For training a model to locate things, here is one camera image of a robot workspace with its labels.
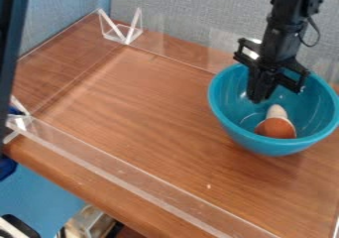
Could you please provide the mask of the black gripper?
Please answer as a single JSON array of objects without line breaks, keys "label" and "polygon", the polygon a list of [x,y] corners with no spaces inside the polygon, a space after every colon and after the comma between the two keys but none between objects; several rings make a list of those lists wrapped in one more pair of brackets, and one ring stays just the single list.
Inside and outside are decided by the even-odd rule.
[{"label": "black gripper", "polygon": [[240,39],[234,58],[250,69],[248,93],[252,101],[261,103],[268,100],[280,85],[301,92],[310,70],[297,58],[266,60],[261,55],[261,44],[246,38]]}]

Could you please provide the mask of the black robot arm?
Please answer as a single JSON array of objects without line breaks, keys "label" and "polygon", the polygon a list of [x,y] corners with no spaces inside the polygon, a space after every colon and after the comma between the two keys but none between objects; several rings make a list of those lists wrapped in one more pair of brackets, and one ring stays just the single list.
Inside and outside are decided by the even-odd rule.
[{"label": "black robot arm", "polygon": [[308,27],[313,26],[321,34],[313,16],[320,13],[324,0],[270,0],[272,11],[266,17],[268,25],[261,43],[240,39],[235,60],[250,69],[248,95],[254,103],[270,99],[281,85],[300,93],[310,70],[297,60],[302,45],[314,44],[304,40]]}]

